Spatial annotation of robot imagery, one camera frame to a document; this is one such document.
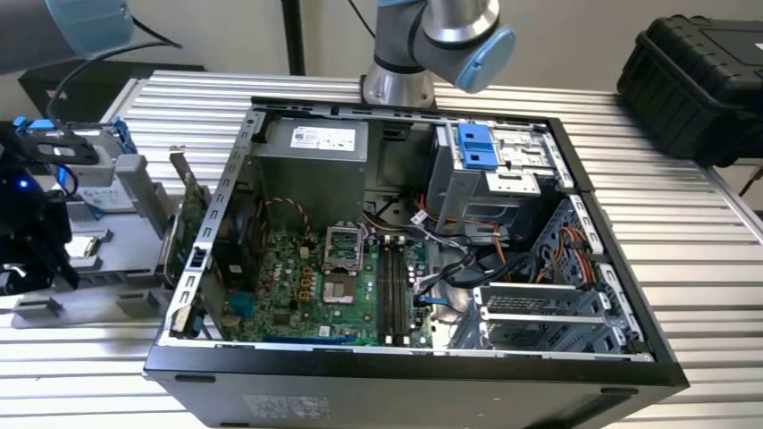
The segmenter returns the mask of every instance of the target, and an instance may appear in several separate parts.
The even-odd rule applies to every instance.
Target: white wall
[[[373,0],[355,0],[375,26]],[[353,77],[368,67],[373,40],[344,0],[303,1],[308,72]],[[500,85],[613,90],[633,39],[659,16],[763,19],[762,0],[500,0],[517,46]]]
[[[355,0],[372,27],[376,0]],[[201,64],[215,72],[285,74],[279,0],[128,0],[135,15],[185,45],[152,48],[124,60]],[[345,0],[303,0],[308,74],[365,73],[373,40]],[[633,37],[657,16],[684,13],[763,19],[763,0],[501,0],[519,45],[500,85],[611,90]],[[139,40],[148,38],[140,34]],[[35,114],[15,76],[0,78],[0,119]]]

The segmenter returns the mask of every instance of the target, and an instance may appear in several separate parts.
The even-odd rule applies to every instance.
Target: motherboard
[[[347,231],[327,233],[309,244],[299,234],[269,234],[255,289],[228,291],[225,339],[429,347],[428,321],[411,327],[409,279],[425,268],[423,244],[384,244]],[[337,261],[363,263],[355,267]]]

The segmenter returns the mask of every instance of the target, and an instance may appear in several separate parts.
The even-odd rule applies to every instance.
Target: black box
[[[77,60],[40,67],[19,78],[19,84],[41,114],[59,83],[83,62]],[[69,83],[61,94],[56,110],[60,118],[65,122],[100,122],[128,80],[148,78],[155,70],[207,71],[200,65],[99,61]]]
[[[617,90],[657,148],[700,165],[763,152],[763,21],[659,18],[635,40]]]

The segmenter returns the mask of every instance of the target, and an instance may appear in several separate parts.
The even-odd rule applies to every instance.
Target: aluminum table
[[[159,71],[129,82],[107,117],[125,119],[152,178],[176,195],[169,146],[185,146],[213,187],[251,96],[356,102],[357,93],[356,80]],[[718,174],[652,149],[611,93],[492,87],[471,96],[437,85],[436,97],[443,108],[547,115],[565,126],[691,382],[609,429],[763,427],[763,225]],[[0,315],[0,427],[203,427],[140,376],[156,320],[8,325]]]

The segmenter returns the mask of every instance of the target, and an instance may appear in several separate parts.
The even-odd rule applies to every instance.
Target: green circuit board
[[[224,336],[231,341],[379,345],[377,244],[364,245],[360,272],[337,276],[321,271],[325,240],[317,240],[307,259],[300,258],[301,243],[303,237],[297,235],[269,235],[256,290],[229,291],[223,318]],[[336,248],[336,252],[349,256],[352,248],[348,241]],[[407,261],[416,270],[425,265],[423,245],[407,249]],[[408,288],[409,310],[411,293]],[[412,332],[409,337],[411,347],[429,347],[428,326]]]

